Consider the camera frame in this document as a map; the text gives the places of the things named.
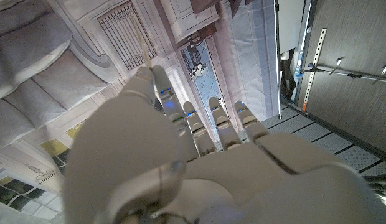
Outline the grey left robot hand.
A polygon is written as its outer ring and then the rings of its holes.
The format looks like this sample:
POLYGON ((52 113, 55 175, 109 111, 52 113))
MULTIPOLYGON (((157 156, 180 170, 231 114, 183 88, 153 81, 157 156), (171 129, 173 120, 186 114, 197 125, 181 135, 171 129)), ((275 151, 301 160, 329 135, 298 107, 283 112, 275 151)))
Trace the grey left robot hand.
POLYGON ((140 67, 83 124, 68 157, 67 223, 386 223, 386 175, 361 176, 238 101, 248 142, 222 107, 221 151, 199 134, 162 67, 140 67))

